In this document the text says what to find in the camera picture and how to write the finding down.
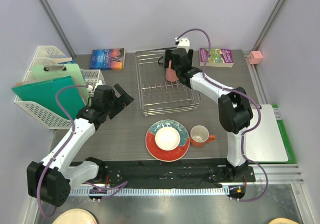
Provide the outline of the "pink cup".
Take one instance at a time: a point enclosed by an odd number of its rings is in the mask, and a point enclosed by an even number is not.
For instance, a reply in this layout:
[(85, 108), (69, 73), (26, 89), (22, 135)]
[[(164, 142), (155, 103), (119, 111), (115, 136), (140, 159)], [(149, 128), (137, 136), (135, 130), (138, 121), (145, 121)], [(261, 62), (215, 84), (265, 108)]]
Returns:
[(168, 63), (168, 68), (166, 68), (165, 78), (170, 82), (177, 82), (179, 79), (175, 73), (175, 70), (172, 69), (172, 61)]

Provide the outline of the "orange bowl white inside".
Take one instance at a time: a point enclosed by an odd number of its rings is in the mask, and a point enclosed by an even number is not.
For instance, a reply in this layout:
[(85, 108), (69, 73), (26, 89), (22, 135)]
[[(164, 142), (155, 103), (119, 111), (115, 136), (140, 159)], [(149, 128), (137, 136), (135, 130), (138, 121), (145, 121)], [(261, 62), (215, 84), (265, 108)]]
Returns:
[(174, 150), (180, 143), (180, 134), (173, 127), (163, 127), (155, 134), (155, 143), (161, 150)]

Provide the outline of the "red and teal floral plate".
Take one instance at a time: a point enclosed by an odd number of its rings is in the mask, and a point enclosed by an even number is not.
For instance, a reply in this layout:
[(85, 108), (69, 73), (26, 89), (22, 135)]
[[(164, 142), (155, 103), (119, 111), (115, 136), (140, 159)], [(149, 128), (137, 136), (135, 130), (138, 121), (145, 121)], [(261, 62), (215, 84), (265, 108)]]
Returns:
[[(180, 135), (180, 142), (173, 150), (162, 150), (155, 141), (156, 133), (163, 127), (172, 127)], [(165, 119), (154, 123), (146, 132), (145, 146), (149, 154), (164, 162), (173, 162), (181, 159), (187, 153), (190, 146), (190, 137), (186, 128), (175, 120)]]

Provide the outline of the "orange mug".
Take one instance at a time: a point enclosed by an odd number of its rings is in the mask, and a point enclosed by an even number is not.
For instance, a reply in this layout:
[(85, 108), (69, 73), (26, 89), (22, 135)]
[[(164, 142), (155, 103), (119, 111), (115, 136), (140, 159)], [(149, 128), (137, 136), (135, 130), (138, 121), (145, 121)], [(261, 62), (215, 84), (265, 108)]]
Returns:
[(215, 141), (215, 136), (210, 135), (206, 127), (194, 126), (190, 132), (190, 142), (194, 147), (202, 147), (207, 142)]

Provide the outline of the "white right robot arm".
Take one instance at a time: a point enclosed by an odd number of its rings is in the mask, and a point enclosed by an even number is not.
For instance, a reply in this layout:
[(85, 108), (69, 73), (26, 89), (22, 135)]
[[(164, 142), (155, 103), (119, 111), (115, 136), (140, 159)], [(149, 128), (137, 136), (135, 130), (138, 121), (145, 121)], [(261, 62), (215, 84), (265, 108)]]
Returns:
[(164, 67), (172, 69), (180, 83), (205, 94), (217, 103), (219, 122), (227, 133), (226, 176), (231, 181), (238, 181), (249, 166), (244, 144), (253, 112), (246, 91), (242, 87), (233, 89), (210, 78), (192, 65), (192, 57), (193, 50), (167, 49)]

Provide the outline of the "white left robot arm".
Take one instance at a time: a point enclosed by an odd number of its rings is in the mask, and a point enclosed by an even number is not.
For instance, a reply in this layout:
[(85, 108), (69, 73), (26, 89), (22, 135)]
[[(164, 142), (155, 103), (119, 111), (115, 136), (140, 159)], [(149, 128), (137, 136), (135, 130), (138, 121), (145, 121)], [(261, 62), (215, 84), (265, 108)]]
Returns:
[(85, 142), (107, 120), (116, 117), (134, 98), (119, 84), (98, 85), (88, 105), (82, 107), (72, 126), (59, 144), (40, 162), (27, 167), (27, 189), (31, 197), (59, 207), (71, 190), (88, 180), (102, 183), (106, 179), (105, 162), (88, 157), (80, 165), (69, 168)]

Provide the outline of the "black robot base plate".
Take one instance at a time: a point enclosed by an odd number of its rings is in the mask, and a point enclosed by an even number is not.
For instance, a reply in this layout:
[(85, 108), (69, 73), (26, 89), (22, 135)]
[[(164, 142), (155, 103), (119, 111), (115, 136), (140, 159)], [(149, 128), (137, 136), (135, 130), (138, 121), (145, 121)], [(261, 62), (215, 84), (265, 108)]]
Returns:
[(239, 176), (231, 177), (224, 159), (107, 161), (105, 173), (90, 182), (114, 187), (127, 181), (126, 188), (139, 189), (216, 188), (223, 183), (255, 182), (253, 172), (249, 166)]

